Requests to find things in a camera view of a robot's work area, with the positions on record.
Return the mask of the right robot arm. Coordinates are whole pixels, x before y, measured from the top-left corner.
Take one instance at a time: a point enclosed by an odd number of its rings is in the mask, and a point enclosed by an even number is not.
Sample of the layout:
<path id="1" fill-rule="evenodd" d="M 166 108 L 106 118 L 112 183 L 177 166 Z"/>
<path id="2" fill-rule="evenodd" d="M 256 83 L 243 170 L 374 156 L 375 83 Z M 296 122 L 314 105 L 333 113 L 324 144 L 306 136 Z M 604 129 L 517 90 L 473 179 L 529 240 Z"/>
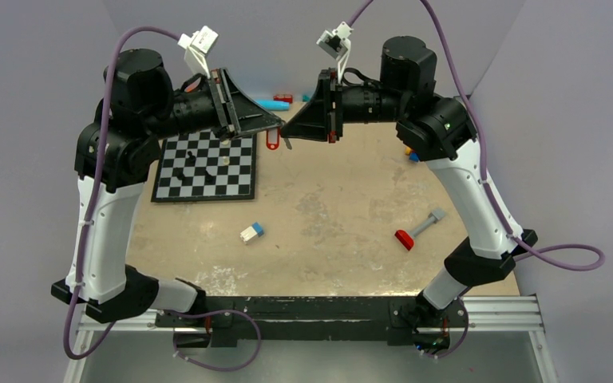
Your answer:
<path id="1" fill-rule="evenodd" d="M 416 297 L 414 311 L 428 325 L 444 318 L 468 288 L 505 279 L 515 257 L 537 240 L 484 178 L 477 130 L 463 103 L 436 93 L 436 64 L 437 55 L 421 39 L 390 38 L 378 79 L 338 81 L 333 69 L 324 69 L 310 101 L 280 131 L 286 138 L 334 143 L 345 124 L 393 122 L 397 138 L 441 182 L 467 236 Z"/>

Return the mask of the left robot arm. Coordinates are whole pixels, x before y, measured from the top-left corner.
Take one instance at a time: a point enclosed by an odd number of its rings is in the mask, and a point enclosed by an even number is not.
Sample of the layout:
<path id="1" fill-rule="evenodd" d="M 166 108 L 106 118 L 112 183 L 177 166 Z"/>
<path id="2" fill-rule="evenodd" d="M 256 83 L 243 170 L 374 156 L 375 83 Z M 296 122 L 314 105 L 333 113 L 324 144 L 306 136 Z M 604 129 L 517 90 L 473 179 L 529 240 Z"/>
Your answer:
<path id="1" fill-rule="evenodd" d="M 162 140 L 209 130 L 232 140 L 279 128 L 282 120 L 233 82 L 225 68 L 197 90 L 175 89 L 163 59 L 151 49 L 118 54 L 104 72 L 109 93 L 77 140 L 80 227 L 68 275 L 52 295 L 74 308 L 84 303 L 99 323 L 147 310 L 175 312 L 197 326 L 207 311 L 205 291 L 181 278 L 160 280 L 126 262 L 135 214 Z"/>

